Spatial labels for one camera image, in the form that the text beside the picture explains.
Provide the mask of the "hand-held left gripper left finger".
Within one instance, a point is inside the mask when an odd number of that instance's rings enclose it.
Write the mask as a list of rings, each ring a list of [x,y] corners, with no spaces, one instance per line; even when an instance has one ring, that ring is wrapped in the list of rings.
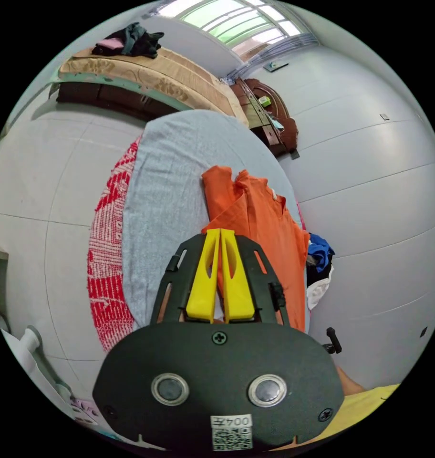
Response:
[[[186,317],[192,321],[212,323],[216,303],[220,229],[209,229],[204,237],[186,305]]]

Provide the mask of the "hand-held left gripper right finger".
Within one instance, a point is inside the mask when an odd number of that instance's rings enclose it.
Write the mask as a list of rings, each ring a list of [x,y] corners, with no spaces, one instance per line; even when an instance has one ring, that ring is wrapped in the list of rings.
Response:
[[[255,308],[235,233],[221,229],[220,234],[225,322],[250,322]]]

